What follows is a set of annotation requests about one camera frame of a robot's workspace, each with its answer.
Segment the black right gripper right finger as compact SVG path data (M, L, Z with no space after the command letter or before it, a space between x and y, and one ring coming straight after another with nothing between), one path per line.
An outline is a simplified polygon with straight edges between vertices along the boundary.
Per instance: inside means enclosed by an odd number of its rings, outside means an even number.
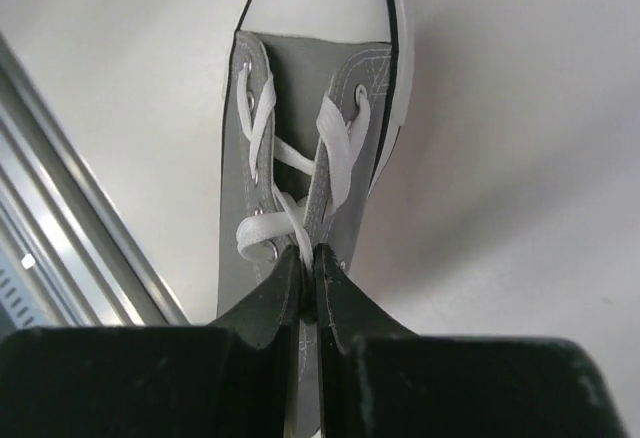
M593 360L555 338L421 336L315 251L325 437L624 437Z

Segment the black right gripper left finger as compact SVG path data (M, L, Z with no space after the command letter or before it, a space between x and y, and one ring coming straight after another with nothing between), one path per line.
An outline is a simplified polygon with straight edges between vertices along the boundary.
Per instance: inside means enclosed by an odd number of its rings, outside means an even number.
M302 265L204 326L36 327L1 344L5 437L291 437Z

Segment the grey canvas sneaker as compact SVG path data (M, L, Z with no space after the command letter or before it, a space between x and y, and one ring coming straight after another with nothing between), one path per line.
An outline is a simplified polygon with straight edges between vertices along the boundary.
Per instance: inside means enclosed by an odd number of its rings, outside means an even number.
M413 73L408 0L247 0L222 124L219 313L289 247L304 272L321 244L350 268Z

